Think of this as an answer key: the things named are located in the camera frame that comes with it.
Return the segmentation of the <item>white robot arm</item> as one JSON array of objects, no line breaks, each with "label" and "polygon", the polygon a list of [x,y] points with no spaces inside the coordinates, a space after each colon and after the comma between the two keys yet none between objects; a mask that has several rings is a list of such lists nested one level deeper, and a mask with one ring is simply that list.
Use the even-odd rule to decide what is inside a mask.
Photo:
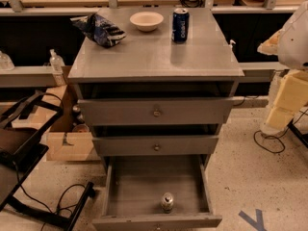
[{"label": "white robot arm", "polygon": [[308,1],[303,2],[283,27],[258,46],[265,55],[276,55],[290,70],[275,73],[269,86],[269,104],[261,123],[266,135],[282,132],[308,103]]}]

